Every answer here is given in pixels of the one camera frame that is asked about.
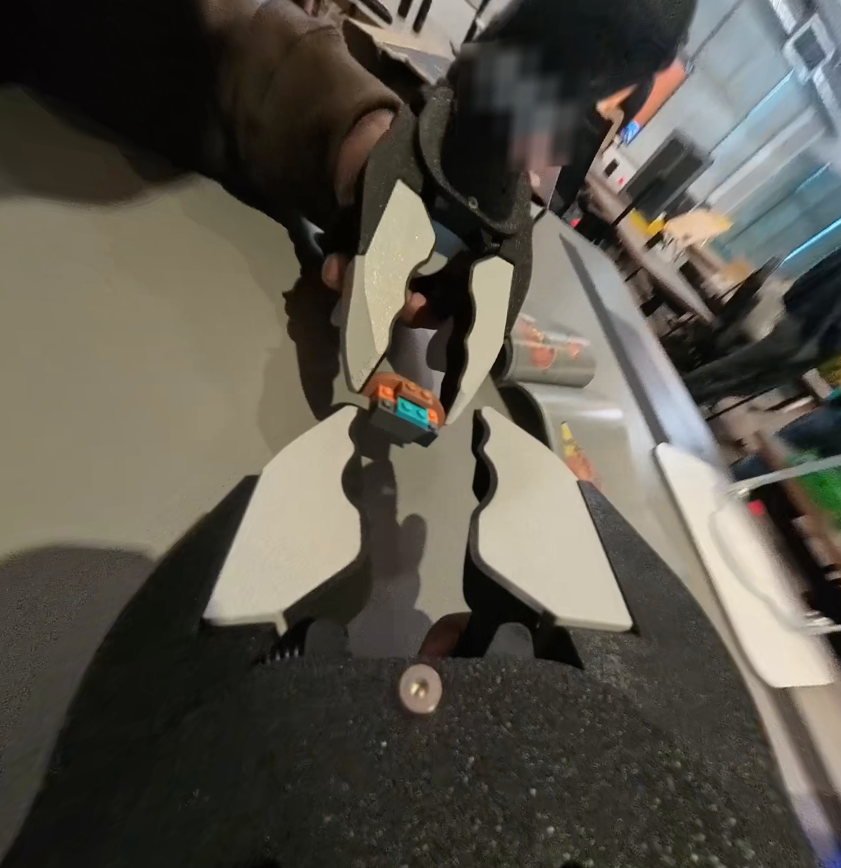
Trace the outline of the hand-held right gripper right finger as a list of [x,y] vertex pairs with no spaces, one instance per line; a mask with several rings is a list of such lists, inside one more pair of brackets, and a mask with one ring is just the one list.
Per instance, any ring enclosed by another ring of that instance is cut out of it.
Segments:
[[629,632],[632,615],[578,477],[494,408],[473,421],[490,478],[470,525],[480,569],[558,627]]

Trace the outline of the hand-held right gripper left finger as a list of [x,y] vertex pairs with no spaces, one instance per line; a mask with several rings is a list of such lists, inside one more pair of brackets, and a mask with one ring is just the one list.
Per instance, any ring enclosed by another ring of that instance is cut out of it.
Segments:
[[357,406],[340,407],[263,468],[203,620],[289,628],[360,560],[361,514],[345,492]]

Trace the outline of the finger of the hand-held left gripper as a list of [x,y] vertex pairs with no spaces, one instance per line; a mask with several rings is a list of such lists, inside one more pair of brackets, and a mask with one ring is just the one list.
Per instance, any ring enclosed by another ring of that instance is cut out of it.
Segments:
[[445,371],[440,401],[445,425],[454,424],[469,407],[490,374],[506,338],[513,265],[498,256],[476,260],[458,296],[445,341]]
[[410,280],[435,250],[435,230],[421,196],[398,179],[364,251],[348,266],[331,315],[339,331],[340,369],[347,389],[361,395],[383,362]]

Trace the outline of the orange and teal brick assembly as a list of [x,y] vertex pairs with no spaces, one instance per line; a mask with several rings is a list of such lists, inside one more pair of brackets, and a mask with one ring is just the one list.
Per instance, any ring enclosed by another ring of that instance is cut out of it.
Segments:
[[399,446],[428,447],[446,422],[438,397],[397,373],[375,373],[361,395],[369,401],[371,425]]

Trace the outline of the person's left forearm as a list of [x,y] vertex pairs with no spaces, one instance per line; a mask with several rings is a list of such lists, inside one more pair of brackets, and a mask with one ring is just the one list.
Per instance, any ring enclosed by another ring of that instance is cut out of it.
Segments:
[[0,2],[0,84],[326,226],[340,151],[402,101],[293,2]]

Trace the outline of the grey desk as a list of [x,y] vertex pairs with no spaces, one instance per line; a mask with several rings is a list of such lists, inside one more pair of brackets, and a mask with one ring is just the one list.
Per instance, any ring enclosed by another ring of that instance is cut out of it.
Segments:
[[[333,341],[284,230],[196,176],[0,90],[0,864],[107,633],[161,567],[212,552],[246,476],[316,421]],[[458,670],[444,721],[398,712],[391,659],[257,667],[184,623],[216,685],[156,732],[160,816],[119,816],[118,752],[20,866],[812,866],[841,847],[841,673],[729,688],[574,636],[585,672]]]

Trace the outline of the person's left hand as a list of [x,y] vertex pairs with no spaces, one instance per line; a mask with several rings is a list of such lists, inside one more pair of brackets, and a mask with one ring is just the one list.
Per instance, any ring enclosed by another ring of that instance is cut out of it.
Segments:
[[[390,130],[395,113],[388,109],[378,109],[363,116],[350,130],[342,142],[335,164],[335,196],[339,206],[339,218],[348,220],[354,217],[355,199],[361,189],[363,174],[369,157],[379,140]],[[347,274],[350,256],[343,251],[345,239],[339,238],[324,256],[321,266],[321,281],[324,286],[342,291]],[[421,292],[412,292],[402,309],[400,320],[415,329],[434,329],[440,325],[427,298]]]

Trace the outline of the person's right hand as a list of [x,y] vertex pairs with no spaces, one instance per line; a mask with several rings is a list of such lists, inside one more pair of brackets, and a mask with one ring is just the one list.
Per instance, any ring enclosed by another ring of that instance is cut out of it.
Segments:
[[428,630],[419,648],[423,660],[440,660],[451,656],[468,627],[471,614],[449,613],[439,618]]

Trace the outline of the grey tray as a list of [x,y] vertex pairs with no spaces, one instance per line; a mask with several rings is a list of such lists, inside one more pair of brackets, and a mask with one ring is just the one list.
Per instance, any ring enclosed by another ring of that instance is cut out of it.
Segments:
[[494,383],[513,421],[610,501],[642,501],[647,424],[610,347],[523,313],[507,338]]

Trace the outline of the white flat device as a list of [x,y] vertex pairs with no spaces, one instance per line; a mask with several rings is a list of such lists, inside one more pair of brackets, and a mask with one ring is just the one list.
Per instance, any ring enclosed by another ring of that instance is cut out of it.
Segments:
[[774,689],[832,684],[826,643],[808,628],[779,557],[728,476],[669,443],[654,458],[755,675]]

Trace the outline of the black office chair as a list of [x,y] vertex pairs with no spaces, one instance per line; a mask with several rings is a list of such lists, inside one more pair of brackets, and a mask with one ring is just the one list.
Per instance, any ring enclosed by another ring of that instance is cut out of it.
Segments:
[[784,312],[761,340],[684,375],[699,406],[794,382],[841,354],[841,247],[793,282]]

